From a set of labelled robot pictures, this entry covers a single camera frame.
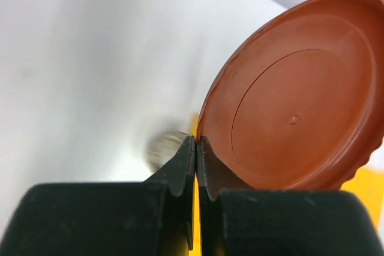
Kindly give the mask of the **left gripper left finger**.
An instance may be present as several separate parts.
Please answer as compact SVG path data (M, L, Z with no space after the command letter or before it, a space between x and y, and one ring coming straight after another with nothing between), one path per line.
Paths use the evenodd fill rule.
M143 182L49 183L21 199L2 255L187 255L196 142Z

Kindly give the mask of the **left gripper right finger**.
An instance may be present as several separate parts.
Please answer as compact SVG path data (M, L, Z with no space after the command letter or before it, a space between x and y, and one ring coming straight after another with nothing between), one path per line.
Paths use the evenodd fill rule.
M253 189L197 144L203 255L382 255L362 202L334 190Z

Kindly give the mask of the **red plastic plate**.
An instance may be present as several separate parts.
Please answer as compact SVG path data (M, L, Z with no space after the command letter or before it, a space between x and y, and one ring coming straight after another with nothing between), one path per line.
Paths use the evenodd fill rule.
M383 0L308 0L224 64L197 128L253 188L339 189L383 141Z

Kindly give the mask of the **yellow Pikachu cloth mat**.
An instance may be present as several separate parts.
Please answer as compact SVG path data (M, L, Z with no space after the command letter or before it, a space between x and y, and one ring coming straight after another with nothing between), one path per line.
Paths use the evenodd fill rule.
M363 202L379 239L383 240L383 168L378 168L379 163L383 163L383 147L373 153L368 165L360 168L352 180L343 184L342 189L354 193ZM196 180L193 195L193 250L189 254L201 255L199 188Z

